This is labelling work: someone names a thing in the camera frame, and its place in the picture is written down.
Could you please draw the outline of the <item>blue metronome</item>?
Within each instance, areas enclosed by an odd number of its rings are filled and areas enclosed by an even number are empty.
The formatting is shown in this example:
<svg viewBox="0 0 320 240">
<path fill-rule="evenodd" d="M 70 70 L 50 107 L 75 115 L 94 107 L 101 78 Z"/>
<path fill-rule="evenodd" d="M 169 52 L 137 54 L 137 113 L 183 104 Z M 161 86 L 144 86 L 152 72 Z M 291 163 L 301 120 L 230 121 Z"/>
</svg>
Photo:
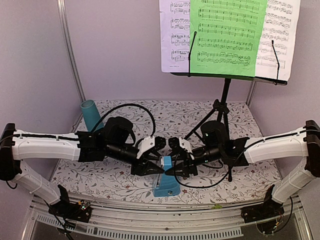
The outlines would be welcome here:
<svg viewBox="0 0 320 240">
<path fill-rule="evenodd" d="M 160 158 L 160 167 L 166 171 L 172 167 L 172 159 L 170 156 Z M 173 197 L 181 192 L 179 183 L 174 176 L 165 173 L 154 176 L 153 179 L 153 196 L 156 198 Z"/>
</svg>

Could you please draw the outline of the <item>black music stand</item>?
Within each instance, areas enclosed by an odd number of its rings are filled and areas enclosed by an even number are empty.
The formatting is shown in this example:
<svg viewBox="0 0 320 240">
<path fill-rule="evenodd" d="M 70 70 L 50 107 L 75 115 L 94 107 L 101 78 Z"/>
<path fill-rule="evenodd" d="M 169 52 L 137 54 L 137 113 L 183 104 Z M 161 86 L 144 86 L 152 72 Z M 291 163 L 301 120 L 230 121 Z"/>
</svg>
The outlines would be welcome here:
<svg viewBox="0 0 320 240">
<path fill-rule="evenodd" d="M 197 36 L 197 31 L 194 31 L 193 34 L 193 39 L 192 39 L 192 43 L 191 43 L 191 47 L 189 50 L 189 54 L 188 54 L 188 73 L 187 73 L 187 77 L 191 77 L 193 74 L 191 74 L 191 55 L 192 55 L 192 49 L 194 46 L 194 42 Z M 277 74 L 276 74 L 276 80 L 275 80 L 275 85 L 278 84 L 278 80 L 279 80 L 279 70 L 280 70 L 280 62 L 277 56 L 277 52 L 275 50 L 275 43 L 274 40 L 271 40 L 271 47 L 273 50 L 273 53 L 275 55 L 275 59 L 277 62 Z M 212 110 L 183 138 L 184 140 L 187 140 L 189 137 L 191 137 L 193 134 L 196 135 L 198 137 L 199 140 L 201 140 L 203 142 L 203 138 L 197 133 L 197 130 L 202 126 L 202 124 L 204 124 L 209 117 L 211 117 L 215 112 L 218 112 L 217 115 L 217 121 L 220 123 L 222 118 L 223 118 L 223 122 L 224 122 L 224 126 L 225 126 L 225 130 L 227 133 L 227 136 L 230 137 L 230 132 L 229 132 L 229 121 L 228 121 L 228 113 L 229 113 L 229 109 L 227 107 L 227 96 L 228 96 L 228 92 L 229 92 L 229 88 L 230 88 L 230 84 L 231 84 L 231 78 L 225 78 L 224 79 L 224 85 L 223 85 L 223 90 L 222 90 L 222 96 L 221 96 L 221 101 L 219 101 L 218 99 L 216 99 L 212 105 Z M 233 178 L 232 178 L 232 166 L 228 166 L 228 181 L 232 182 Z"/>
</svg>

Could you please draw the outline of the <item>green paper sheet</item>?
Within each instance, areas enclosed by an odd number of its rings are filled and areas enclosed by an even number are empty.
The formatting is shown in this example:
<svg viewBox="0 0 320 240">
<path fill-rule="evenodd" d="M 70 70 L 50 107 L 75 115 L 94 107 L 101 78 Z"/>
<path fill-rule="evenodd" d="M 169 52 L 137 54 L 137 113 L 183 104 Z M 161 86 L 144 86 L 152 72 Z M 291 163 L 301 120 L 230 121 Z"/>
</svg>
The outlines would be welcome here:
<svg viewBox="0 0 320 240">
<path fill-rule="evenodd" d="M 195 74 L 254 77 L 267 1 L 190 1 L 190 68 Z"/>
</svg>

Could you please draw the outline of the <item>purple paper sheet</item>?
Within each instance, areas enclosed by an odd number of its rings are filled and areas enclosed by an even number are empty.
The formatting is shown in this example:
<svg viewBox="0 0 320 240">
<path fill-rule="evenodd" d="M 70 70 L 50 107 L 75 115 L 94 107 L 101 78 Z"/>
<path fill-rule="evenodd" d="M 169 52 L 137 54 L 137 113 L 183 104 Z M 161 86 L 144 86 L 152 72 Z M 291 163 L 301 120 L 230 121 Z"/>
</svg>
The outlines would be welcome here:
<svg viewBox="0 0 320 240">
<path fill-rule="evenodd" d="M 190 1 L 160 0 L 161 71 L 187 73 L 190 50 Z"/>
</svg>

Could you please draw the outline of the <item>white sheet music page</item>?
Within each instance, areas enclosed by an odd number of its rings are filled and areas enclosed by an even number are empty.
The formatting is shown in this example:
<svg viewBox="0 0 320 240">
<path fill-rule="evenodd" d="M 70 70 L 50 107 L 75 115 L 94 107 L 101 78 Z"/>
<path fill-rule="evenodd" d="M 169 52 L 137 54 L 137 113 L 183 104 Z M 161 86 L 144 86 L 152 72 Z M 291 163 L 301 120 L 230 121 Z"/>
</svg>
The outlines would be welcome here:
<svg viewBox="0 0 320 240">
<path fill-rule="evenodd" d="M 288 81 L 296 43 L 299 0 L 269 0 L 256 58 L 255 76 Z"/>
</svg>

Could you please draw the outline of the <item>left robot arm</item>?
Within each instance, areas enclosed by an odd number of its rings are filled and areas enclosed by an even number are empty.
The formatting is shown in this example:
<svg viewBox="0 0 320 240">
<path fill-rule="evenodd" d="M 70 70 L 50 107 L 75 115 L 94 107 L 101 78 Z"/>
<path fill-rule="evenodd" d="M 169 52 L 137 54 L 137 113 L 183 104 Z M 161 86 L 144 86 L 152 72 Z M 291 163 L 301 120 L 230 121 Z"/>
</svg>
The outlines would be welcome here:
<svg viewBox="0 0 320 240">
<path fill-rule="evenodd" d="M 96 131 L 78 131 L 62 135 L 31 133 L 8 123 L 0 138 L 0 179 L 20 184 L 36 194 L 63 216 L 74 213 L 67 190 L 53 185 L 23 161 L 25 159 L 64 159 L 77 162 L 100 162 L 109 157 L 131 165 L 131 174 L 162 174 L 164 169 L 149 158 L 166 146 L 163 137 L 144 138 L 140 147 L 127 143 L 134 137 L 133 123 L 124 117 L 111 117 Z"/>
</svg>

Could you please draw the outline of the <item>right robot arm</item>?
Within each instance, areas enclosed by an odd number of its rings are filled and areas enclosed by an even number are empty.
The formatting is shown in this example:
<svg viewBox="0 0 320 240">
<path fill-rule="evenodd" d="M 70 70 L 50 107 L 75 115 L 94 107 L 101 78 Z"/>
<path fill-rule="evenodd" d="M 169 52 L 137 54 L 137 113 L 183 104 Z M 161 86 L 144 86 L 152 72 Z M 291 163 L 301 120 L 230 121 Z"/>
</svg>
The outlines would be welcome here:
<svg viewBox="0 0 320 240">
<path fill-rule="evenodd" d="M 184 138 L 169 139 L 174 156 L 182 160 L 164 172 L 167 176 L 195 176 L 199 165 L 215 160 L 233 168 L 271 159 L 302 158 L 283 180 L 268 189 L 258 208 L 262 218 L 269 218 L 278 205 L 320 176 L 320 127 L 314 120 L 296 130 L 267 137 L 230 139 L 225 125 L 216 120 L 205 122 L 200 131 L 204 145 L 194 149 Z"/>
</svg>

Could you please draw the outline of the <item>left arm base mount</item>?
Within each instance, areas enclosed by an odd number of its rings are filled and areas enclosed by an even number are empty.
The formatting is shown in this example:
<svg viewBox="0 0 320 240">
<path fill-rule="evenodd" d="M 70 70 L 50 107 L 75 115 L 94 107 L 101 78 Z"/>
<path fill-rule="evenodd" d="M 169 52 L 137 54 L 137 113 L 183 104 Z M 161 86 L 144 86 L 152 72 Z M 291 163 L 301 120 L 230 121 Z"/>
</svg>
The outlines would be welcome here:
<svg viewBox="0 0 320 240">
<path fill-rule="evenodd" d="M 83 199 L 72 203 L 67 190 L 61 185 L 57 187 L 60 190 L 59 201 L 55 204 L 50 204 L 48 212 L 63 219 L 89 223 L 93 210 L 90 207 L 91 203 Z"/>
</svg>

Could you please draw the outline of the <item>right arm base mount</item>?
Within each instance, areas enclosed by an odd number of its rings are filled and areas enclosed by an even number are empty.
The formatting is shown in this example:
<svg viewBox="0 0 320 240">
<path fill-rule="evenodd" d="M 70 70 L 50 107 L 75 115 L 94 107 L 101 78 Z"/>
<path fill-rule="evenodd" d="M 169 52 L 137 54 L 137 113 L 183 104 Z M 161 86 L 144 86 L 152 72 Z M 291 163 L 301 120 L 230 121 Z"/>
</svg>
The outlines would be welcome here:
<svg viewBox="0 0 320 240">
<path fill-rule="evenodd" d="M 285 211 L 283 203 L 278 203 L 272 200 L 272 191 L 275 185 L 273 184 L 266 192 L 263 203 L 243 207 L 241 209 L 241 217 L 245 223 L 260 221 L 282 215 Z"/>
</svg>

